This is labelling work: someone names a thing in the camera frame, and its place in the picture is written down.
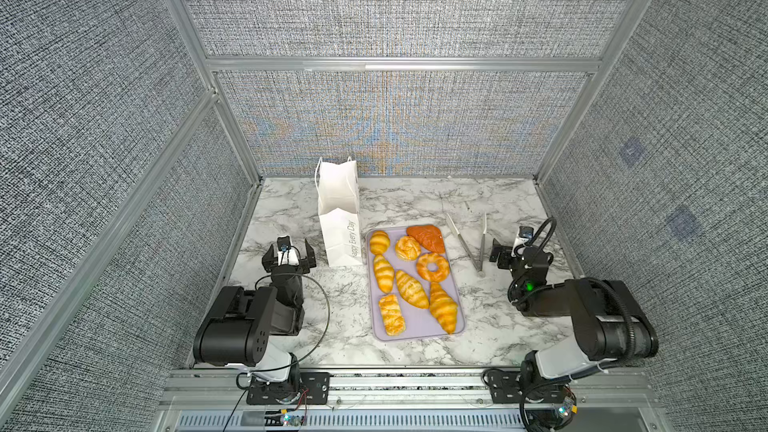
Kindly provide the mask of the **white paper gift bag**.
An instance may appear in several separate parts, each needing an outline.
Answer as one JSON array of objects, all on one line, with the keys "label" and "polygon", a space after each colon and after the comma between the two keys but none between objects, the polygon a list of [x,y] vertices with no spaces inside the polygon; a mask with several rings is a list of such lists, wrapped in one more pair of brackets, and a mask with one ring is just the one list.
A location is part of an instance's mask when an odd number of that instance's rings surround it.
[{"label": "white paper gift bag", "polygon": [[363,264],[357,162],[319,158],[314,173],[318,216],[330,267]]}]

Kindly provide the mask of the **large croissant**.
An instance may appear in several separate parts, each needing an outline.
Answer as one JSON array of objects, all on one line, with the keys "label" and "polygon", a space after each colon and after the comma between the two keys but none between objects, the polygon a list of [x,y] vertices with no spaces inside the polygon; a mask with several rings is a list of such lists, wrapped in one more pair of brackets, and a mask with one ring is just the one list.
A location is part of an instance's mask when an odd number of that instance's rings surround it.
[{"label": "large croissant", "polygon": [[430,283],[429,311],[447,334],[456,331],[458,305],[437,282]]}]

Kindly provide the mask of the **rectangular flaky pastry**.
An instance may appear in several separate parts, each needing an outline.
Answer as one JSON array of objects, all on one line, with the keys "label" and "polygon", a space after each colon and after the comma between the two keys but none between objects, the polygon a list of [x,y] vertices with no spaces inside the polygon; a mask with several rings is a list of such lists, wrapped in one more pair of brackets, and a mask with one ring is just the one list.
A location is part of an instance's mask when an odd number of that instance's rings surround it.
[{"label": "rectangular flaky pastry", "polygon": [[397,336],[406,330],[405,318],[394,294],[383,296],[379,300],[379,310],[385,333],[388,336]]}]

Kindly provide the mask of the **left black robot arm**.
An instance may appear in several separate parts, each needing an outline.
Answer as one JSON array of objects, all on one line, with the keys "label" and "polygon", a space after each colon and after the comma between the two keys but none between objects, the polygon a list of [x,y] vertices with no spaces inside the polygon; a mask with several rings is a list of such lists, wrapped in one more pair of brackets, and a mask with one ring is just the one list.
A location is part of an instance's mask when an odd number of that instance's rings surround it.
[{"label": "left black robot arm", "polygon": [[267,285],[246,290],[225,286],[204,317],[193,341],[197,364],[239,369],[235,385],[249,405],[290,407],[310,396],[300,359],[270,341],[302,329],[303,277],[316,267],[310,244],[300,252],[288,236],[279,237],[262,258]]}]

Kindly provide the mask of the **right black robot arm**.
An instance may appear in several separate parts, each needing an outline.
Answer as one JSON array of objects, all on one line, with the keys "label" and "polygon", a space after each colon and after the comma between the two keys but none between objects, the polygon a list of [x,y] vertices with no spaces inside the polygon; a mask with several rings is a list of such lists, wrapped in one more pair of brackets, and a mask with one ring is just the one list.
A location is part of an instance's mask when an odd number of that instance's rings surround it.
[{"label": "right black robot arm", "polygon": [[526,354],[516,373],[491,371],[488,386],[496,403],[528,392],[530,401],[563,396],[569,383],[657,354],[659,339],[639,303],[622,281],[592,277],[548,283],[554,255],[518,243],[492,243],[490,261],[511,273],[508,301],[528,318],[568,317],[573,333]]}]

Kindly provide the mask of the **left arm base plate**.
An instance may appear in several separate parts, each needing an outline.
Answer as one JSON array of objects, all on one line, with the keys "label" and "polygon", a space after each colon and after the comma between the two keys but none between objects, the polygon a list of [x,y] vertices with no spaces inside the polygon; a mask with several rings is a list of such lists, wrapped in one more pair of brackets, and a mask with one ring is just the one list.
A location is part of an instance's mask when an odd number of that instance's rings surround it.
[{"label": "left arm base plate", "polygon": [[327,372],[290,373],[286,381],[267,381],[254,377],[247,389],[248,405],[297,407],[299,400],[308,405],[326,405],[331,374]]}]

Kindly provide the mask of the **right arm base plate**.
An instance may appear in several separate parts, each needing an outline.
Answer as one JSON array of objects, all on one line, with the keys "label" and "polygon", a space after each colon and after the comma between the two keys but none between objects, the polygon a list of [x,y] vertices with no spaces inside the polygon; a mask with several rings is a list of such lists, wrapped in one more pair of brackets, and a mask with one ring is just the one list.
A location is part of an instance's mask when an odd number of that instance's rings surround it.
[{"label": "right arm base plate", "polygon": [[[493,404],[518,404],[526,390],[520,372],[512,369],[490,368],[481,374],[481,381],[488,388]],[[556,404],[569,397],[565,385],[545,385],[526,396],[529,404]]]}]

